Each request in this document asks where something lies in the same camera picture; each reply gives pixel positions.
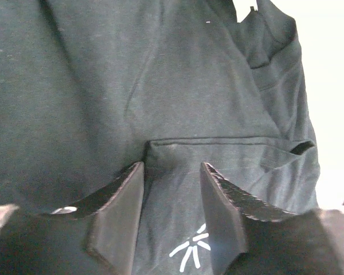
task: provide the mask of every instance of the white background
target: white background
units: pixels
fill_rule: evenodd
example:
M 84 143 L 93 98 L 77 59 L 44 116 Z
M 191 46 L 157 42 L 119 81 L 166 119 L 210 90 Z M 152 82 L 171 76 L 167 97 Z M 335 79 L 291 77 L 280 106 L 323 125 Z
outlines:
M 344 201 L 344 0 L 272 2 L 297 22 L 321 165 L 318 202 L 339 209 Z

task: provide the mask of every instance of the logo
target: logo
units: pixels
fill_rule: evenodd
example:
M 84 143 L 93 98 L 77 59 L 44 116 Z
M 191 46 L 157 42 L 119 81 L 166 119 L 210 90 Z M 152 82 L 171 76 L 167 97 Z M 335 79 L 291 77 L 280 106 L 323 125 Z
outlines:
M 198 255 L 198 246 L 210 251 L 210 246 L 203 242 L 202 239 L 208 238 L 209 233 L 203 233 L 206 229 L 206 224 L 204 223 L 199 230 L 196 231 L 198 235 L 193 237 L 192 241 L 187 241 L 179 246 L 177 246 L 171 253 L 170 257 L 175 256 L 178 252 L 186 249 L 185 256 L 182 259 L 181 265 L 179 267 L 179 271 L 183 273 L 185 271 L 186 263 L 190 258 L 191 254 L 193 255 L 194 263 L 196 269 L 201 267 L 199 255 Z

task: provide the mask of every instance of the dark gray cloth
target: dark gray cloth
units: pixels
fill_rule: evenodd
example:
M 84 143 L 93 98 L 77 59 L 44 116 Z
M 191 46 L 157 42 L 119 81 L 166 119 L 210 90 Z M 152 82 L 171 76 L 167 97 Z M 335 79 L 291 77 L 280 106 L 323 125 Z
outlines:
M 189 253 L 186 274 L 211 274 L 201 162 L 315 207 L 317 150 L 290 153 L 316 142 L 296 24 L 258 7 L 238 24 L 231 0 L 0 1 L 0 203 L 53 211 L 144 161 L 136 275 Z

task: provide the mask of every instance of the white sunburst logo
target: white sunburst logo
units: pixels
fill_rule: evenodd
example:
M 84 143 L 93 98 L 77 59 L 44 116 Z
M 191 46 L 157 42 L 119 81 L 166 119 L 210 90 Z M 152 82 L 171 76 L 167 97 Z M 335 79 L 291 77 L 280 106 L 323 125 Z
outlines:
M 206 242 L 202 241 L 202 239 L 208 238 L 208 236 L 209 236 L 209 233 L 203 233 L 205 231 L 205 229 L 206 229 L 206 224 L 204 223 L 200 227 L 200 229 L 196 231 L 196 233 L 199 235 L 193 237 L 192 242 L 187 241 L 187 242 L 177 246 L 170 253 L 170 257 L 173 257 L 174 255 L 176 255 L 181 250 L 187 248 L 185 256 L 182 259 L 181 266 L 179 267 L 179 271 L 181 273 L 185 271 L 186 263 L 187 263 L 188 259 L 190 258 L 191 253 L 193 254 L 195 267 L 197 269 L 199 269 L 201 267 L 199 255 L 198 255 L 198 246 L 210 251 L 210 246 Z

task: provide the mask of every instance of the white stitched line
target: white stitched line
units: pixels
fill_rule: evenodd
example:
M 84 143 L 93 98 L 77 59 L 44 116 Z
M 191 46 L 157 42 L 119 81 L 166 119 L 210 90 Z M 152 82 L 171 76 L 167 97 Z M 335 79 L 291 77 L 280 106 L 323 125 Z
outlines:
M 182 259 L 181 266 L 179 267 L 179 271 L 181 273 L 185 271 L 185 266 L 186 266 L 187 260 L 189 259 L 192 251 L 193 251 L 193 247 L 189 246 L 189 248 L 186 251 L 185 256 Z
M 197 245 L 200 245 L 202 248 L 205 248 L 206 250 L 210 251 L 210 245 L 208 245 L 206 242 L 198 241 Z
M 188 247 L 190 245 L 190 242 L 187 241 L 179 246 L 177 246 L 171 253 L 170 253 L 170 257 L 173 257 L 177 252 L 181 251 L 182 249 L 185 249 L 186 247 Z
M 194 256 L 195 267 L 197 269 L 199 269 L 201 267 L 201 265 L 200 265 L 199 255 L 197 252 L 197 246 L 196 245 L 193 247 L 193 256 Z
M 200 241 L 201 239 L 205 239 L 208 238 L 209 233 L 205 233 L 205 234 L 201 234 L 201 235 L 197 235 L 193 238 L 194 242 Z
M 201 234 L 206 229 L 206 223 L 204 223 L 199 230 L 196 231 L 197 234 Z

